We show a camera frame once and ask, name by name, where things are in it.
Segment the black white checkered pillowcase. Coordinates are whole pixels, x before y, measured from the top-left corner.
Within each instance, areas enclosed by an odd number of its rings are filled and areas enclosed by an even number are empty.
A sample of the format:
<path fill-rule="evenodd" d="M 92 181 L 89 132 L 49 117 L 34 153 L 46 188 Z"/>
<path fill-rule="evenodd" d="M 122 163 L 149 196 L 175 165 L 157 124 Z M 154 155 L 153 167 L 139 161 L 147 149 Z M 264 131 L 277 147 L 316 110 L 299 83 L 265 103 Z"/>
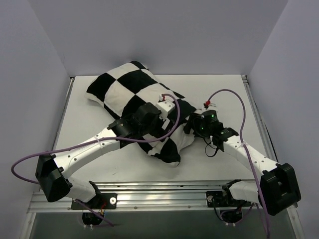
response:
<path fill-rule="evenodd" d="M 185 105 L 194 106 L 185 96 L 159 82 L 154 74 L 138 61 L 123 64 L 98 76 L 86 90 L 86 98 L 100 104 L 116 120 L 122 118 L 125 108 L 132 107 L 135 111 L 145 103 L 155 105 L 161 94 L 174 96 L 180 109 Z M 177 166 L 181 161 L 180 153 L 168 154 L 166 150 L 162 151 L 169 137 L 164 141 L 149 142 L 153 137 L 147 134 L 142 137 L 144 142 L 139 146 L 149 156 Z"/>

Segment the white pillow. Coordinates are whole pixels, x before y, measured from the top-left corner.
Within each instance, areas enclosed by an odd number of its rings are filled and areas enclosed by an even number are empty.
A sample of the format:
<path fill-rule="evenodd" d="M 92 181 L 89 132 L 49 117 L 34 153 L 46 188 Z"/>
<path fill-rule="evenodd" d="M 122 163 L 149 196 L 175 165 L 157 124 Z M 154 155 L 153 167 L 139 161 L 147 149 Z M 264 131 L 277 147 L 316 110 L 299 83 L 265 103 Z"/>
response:
<path fill-rule="evenodd" d="M 192 105 L 185 105 L 181 107 L 178 126 L 165 142 L 165 149 L 162 148 L 162 151 L 166 150 L 168 154 L 179 154 L 182 149 L 194 142 L 194 135 L 185 134 L 183 130 L 185 125 L 188 123 L 191 113 L 199 114 L 202 113 L 202 110 Z"/>

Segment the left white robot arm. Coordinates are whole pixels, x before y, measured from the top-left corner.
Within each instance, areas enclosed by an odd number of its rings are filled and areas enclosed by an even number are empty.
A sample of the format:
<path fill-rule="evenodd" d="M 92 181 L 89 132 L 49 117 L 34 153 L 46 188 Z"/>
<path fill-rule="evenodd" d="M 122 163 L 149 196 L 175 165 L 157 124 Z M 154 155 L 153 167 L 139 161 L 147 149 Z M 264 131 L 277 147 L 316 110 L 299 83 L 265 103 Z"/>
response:
<path fill-rule="evenodd" d="M 40 156 L 35 175 L 47 201 L 68 197 L 82 201 L 89 209 L 98 207 L 102 194 L 96 184 L 76 179 L 73 174 L 98 157 L 130 144 L 129 139 L 141 139 L 147 134 L 160 137 L 160 128 L 174 108 L 175 104 L 169 100 L 155 105 L 145 103 L 135 113 L 109 124 L 82 147 Z"/>

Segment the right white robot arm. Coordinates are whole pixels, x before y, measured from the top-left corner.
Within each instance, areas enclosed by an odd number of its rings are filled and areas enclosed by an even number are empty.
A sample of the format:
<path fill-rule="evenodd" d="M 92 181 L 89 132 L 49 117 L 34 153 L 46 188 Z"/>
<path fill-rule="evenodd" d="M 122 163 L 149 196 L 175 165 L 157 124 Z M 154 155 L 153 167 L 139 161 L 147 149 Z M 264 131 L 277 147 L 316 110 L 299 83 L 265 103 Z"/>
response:
<path fill-rule="evenodd" d="M 221 199 L 226 205 L 240 201 L 259 203 L 271 216 L 301 200 L 301 193 L 293 167 L 279 164 L 247 144 L 237 131 L 224 127 L 215 110 L 192 113 L 184 127 L 186 134 L 208 139 L 216 150 L 234 157 L 255 173 L 257 182 L 235 179 L 222 187 Z"/>

